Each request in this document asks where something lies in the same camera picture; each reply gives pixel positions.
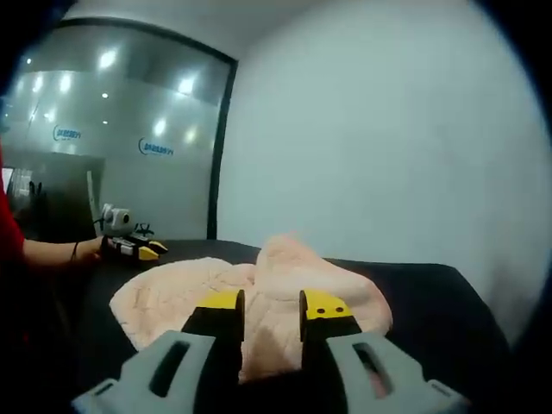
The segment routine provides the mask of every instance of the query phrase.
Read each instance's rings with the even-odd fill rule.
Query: black tabletop
[[[232,264],[255,263],[259,252],[230,241],[166,245],[169,253],[160,263],[130,266],[107,261],[91,278],[77,327],[81,389],[118,378],[122,363],[136,352],[109,307],[127,281],[151,266],[176,260],[215,257]],[[476,404],[494,405],[505,386],[510,350],[491,312],[457,270],[434,264],[330,261],[369,276],[379,287],[393,314],[387,338],[422,364],[427,380],[440,380]],[[254,392],[255,399],[263,399],[268,391],[255,388]]]

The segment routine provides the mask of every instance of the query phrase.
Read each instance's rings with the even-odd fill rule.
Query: pink towel
[[[180,330],[209,292],[244,289],[244,381],[300,368],[298,298],[306,288],[343,299],[363,331],[384,335],[391,328],[389,305],[370,279],[328,263],[287,236],[269,240],[256,266],[205,258],[150,269],[124,285],[110,307],[140,350],[163,332]]]

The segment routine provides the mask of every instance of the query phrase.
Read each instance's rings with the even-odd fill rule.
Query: glass wall
[[[231,65],[140,26],[53,31],[4,97],[9,199],[28,236],[93,235],[110,203],[157,238],[205,238]]]

